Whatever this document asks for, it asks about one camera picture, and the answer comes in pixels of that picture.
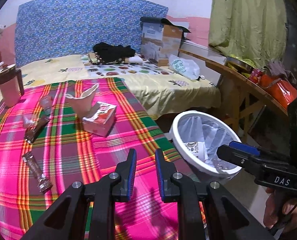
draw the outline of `human hand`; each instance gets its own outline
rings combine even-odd
[[[271,195],[268,197],[266,201],[263,223],[266,227],[272,228],[273,225],[276,224],[278,221],[278,217],[274,212],[275,211],[274,194],[272,194],[274,190],[271,188],[267,188],[266,192]],[[292,208],[296,205],[296,203],[297,203],[297,198],[293,198],[287,201],[282,208],[283,214],[287,215],[292,210]],[[286,224],[283,233],[289,232],[295,228],[297,228],[297,207],[292,212],[291,220]]]

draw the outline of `pink wall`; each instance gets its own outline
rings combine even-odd
[[[169,15],[166,18],[170,21],[176,22],[189,22],[189,33],[187,38],[197,44],[208,46],[208,33],[210,30],[210,19],[203,17],[186,17],[186,18],[173,18]]]
[[[5,28],[0,38],[0,62],[7,65],[15,63],[15,27],[16,23]]]

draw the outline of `curtain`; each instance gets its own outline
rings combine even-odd
[[[209,45],[263,69],[286,45],[284,0],[213,0]]]

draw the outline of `orange plastic bag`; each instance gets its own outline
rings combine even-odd
[[[272,97],[274,97],[285,109],[290,102],[297,98],[297,90],[287,81],[263,75],[259,85]]]

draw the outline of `red and white box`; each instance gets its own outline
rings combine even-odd
[[[98,101],[82,119],[84,130],[106,137],[114,124],[115,112],[116,106]]]

